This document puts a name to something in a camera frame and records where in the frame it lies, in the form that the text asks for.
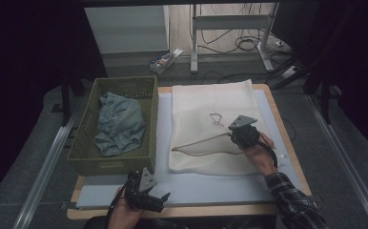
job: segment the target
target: plaid sleeve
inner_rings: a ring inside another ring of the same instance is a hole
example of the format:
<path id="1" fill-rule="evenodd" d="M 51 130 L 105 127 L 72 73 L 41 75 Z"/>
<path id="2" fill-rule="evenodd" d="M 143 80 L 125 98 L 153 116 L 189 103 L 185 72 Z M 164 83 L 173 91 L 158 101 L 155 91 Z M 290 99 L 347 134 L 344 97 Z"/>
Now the plaid sleeve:
<path id="1" fill-rule="evenodd" d="M 286 175 L 271 174 L 265 181 L 288 228 L 328 228 L 314 203 L 295 188 Z"/>

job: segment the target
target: small box on floor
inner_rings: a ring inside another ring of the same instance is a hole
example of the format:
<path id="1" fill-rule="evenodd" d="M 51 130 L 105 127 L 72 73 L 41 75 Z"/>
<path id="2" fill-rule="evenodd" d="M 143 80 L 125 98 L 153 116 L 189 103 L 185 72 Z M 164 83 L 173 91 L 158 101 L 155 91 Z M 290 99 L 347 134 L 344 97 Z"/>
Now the small box on floor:
<path id="1" fill-rule="evenodd" d="M 181 53 L 182 50 L 176 49 L 174 53 L 166 53 L 151 60 L 151 62 L 149 62 L 151 71 L 158 74 L 163 73 L 167 68 L 169 68 L 169 66 L 174 63 L 175 58 L 178 57 Z"/>

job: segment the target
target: wooden table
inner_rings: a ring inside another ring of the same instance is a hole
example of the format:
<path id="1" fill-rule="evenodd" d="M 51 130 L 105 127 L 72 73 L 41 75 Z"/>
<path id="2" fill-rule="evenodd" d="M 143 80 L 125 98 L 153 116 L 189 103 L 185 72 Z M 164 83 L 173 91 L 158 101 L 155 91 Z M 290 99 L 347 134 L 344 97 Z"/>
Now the wooden table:
<path id="1" fill-rule="evenodd" d="M 292 161 L 295 169 L 296 176 L 300 183 L 300 190 L 310 196 L 312 193 L 306 182 L 305 175 L 303 175 L 302 169 L 300 168 L 299 161 L 297 160 L 294 147 L 292 146 L 291 140 L 288 137 L 285 126 L 282 123 L 281 116 L 278 108 L 274 101 L 273 95 L 269 87 L 265 84 L 253 85 L 255 90 L 263 90 L 267 97 L 268 103 L 273 112 L 273 116 L 276 120 L 276 125 L 281 134 L 282 140 L 285 144 L 288 152 L 288 157 Z M 172 87 L 161 87 L 159 93 L 171 93 Z M 85 178 L 78 177 L 73 194 L 71 203 L 76 203 L 79 199 L 81 189 L 83 187 Z M 90 219 L 92 217 L 106 216 L 108 209 L 68 209 L 69 219 Z M 249 203 L 249 204 L 237 204 L 237 205 L 214 205 L 214 206 L 194 206 L 194 207 L 165 207 L 161 213 L 148 212 L 143 214 L 143 218 L 190 218 L 190 217 L 219 217 L 219 216 L 250 216 L 250 215 L 276 215 L 276 206 L 273 203 Z"/>

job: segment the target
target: crate handle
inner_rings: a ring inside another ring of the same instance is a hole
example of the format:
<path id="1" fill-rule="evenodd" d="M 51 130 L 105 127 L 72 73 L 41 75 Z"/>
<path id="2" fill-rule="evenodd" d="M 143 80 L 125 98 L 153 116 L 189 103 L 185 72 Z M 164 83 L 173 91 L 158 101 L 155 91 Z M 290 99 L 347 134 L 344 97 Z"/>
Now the crate handle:
<path id="1" fill-rule="evenodd" d="M 124 163 L 122 161 L 107 161 L 99 163 L 98 166 L 102 169 L 122 168 L 124 167 Z"/>

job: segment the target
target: crumpled gray-green cloth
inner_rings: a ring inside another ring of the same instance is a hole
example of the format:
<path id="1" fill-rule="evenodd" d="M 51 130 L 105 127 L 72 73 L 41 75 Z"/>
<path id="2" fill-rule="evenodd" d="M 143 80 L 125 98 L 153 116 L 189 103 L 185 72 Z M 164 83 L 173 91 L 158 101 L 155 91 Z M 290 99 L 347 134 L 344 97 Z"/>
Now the crumpled gray-green cloth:
<path id="1" fill-rule="evenodd" d="M 145 122 L 139 102 L 113 93 L 100 97 L 97 128 L 101 132 L 94 139 L 104 156 L 126 153 L 140 147 Z"/>

